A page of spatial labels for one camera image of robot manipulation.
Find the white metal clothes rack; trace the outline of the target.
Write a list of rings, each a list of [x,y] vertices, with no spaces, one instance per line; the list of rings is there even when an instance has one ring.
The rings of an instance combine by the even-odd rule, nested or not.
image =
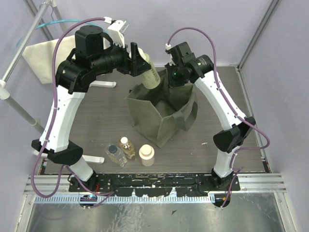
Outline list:
[[[0,2],[0,72],[4,73],[16,51],[18,40],[33,22],[33,16],[21,0]],[[32,117],[45,125],[51,110],[51,84],[42,84],[27,62],[20,58],[6,86],[16,100]],[[107,141],[95,123],[103,105],[110,103],[116,88],[91,87],[82,101],[75,118],[70,138],[90,156],[104,155]],[[35,163],[31,142],[38,139],[36,131],[6,101],[0,102],[0,169],[13,169],[18,177],[30,174]]]

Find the olive green canvas bag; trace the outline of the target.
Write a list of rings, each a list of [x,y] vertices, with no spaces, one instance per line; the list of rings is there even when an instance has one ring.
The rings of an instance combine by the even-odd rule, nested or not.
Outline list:
[[[167,70],[159,71],[161,82],[154,89],[135,85],[126,103],[135,129],[147,140],[162,148],[178,131],[188,131],[197,118],[197,95],[194,85],[169,87]]]

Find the teal clothes hanger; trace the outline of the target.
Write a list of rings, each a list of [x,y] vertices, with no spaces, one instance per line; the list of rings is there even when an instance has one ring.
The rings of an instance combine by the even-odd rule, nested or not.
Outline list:
[[[55,21],[50,21],[50,22],[45,22],[42,24],[39,24],[36,29],[41,29],[44,27],[47,27],[49,25],[53,25],[53,24],[61,24],[61,23],[79,23],[81,22],[81,20],[78,19],[62,19],[62,20],[55,20]]]

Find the clear bottle with dark cap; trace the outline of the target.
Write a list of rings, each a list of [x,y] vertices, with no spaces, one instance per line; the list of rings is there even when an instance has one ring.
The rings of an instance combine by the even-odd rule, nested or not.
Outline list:
[[[123,150],[116,145],[109,143],[105,147],[105,152],[109,156],[109,158],[116,164],[118,164],[120,167],[124,167],[127,163],[126,156],[123,152]]]

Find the green bottle with beige cap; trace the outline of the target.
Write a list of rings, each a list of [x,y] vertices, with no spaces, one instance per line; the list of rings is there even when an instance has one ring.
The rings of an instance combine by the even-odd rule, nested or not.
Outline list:
[[[139,77],[146,89],[154,89],[160,84],[161,81],[158,71],[154,67],[150,56],[147,53],[144,53],[141,48],[138,48],[138,50],[142,58],[151,66],[150,70],[147,70],[143,74],[139,75]]]

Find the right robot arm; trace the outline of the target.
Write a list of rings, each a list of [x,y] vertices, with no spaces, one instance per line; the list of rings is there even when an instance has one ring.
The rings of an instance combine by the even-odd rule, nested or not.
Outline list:
[[[170,55],[169,63],[165,65],[170,87],[194,84],[219,118],[222,131],[213,136],[218,153],[211,171],[211,184],[216,190],[223,190],[233,178],[235,151],[242,146],[256,121],[252,116],[246,117],[237,107],[207,55],[196,57],[187,42],[176,46],[167,44],[165,50]]]

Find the cream bottle with beige cap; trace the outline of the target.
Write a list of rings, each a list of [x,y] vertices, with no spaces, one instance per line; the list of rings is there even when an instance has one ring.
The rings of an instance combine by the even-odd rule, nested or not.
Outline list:
[[[139,149],[139,157],[143,166],[152,166],[155,161],[154,155],[154,148],[150,145],[145,144]]]

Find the amber bottle with white cap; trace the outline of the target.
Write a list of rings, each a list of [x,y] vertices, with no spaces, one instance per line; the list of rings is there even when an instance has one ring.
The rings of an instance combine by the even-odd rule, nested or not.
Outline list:
[[[121,137],[119,140],[119,145],[128,159],[134,160],[136,158],[135,147],[127,137]]]

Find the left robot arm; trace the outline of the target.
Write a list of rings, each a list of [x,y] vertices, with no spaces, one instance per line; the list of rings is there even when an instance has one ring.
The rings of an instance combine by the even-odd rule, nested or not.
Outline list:
[[[32,148],[42,150],[53,163],[68,165],[85,191],[94,190],[97,180],[82,156],[83,149],[69,140],[70,130],[77,109],[97,76],[113,70],[138,76],[150,70],[146,54],[136,43],[131,43],[130,53],[126,48],[100,27],[87,25],[77,30],[75,48],[56,71],[57,100],[47,122],[53,127],[46,127],[42,136],[31,143]]]

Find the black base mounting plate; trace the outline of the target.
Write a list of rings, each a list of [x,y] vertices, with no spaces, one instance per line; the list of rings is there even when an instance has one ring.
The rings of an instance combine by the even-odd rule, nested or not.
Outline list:
[[[211,191],[228,191],[229,186],[239,191],[238,178],[232,179],[219,183],[205,173],[97,174],[89,187],[93,192],[112,191],[118,197],[167,197],[173,190],[177,197],[199,197]]]

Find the cream canvas cloth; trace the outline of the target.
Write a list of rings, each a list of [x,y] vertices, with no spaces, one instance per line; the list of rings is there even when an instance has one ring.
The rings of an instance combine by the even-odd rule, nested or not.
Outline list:
[[[42,84],[52,83],[52,58],[58,39],[27,46],[22,54]],[[56,65],[63,62],[75,48],[75,36],[65,37],[57,50]]]

